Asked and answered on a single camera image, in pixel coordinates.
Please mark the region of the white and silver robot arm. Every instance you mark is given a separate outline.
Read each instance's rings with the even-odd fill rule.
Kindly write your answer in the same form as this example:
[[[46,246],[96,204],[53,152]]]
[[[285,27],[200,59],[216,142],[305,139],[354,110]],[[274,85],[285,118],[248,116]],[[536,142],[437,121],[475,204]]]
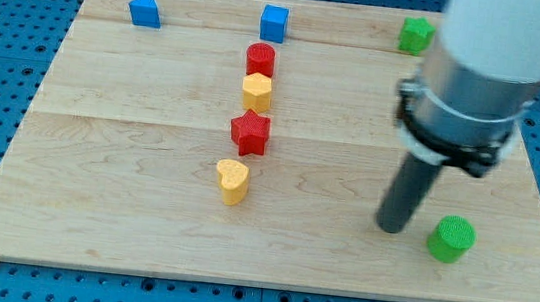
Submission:
[[[403,169],[484,176],[516,147],[540,91],[540,0],[448,0],[431,49],[398,91]]]

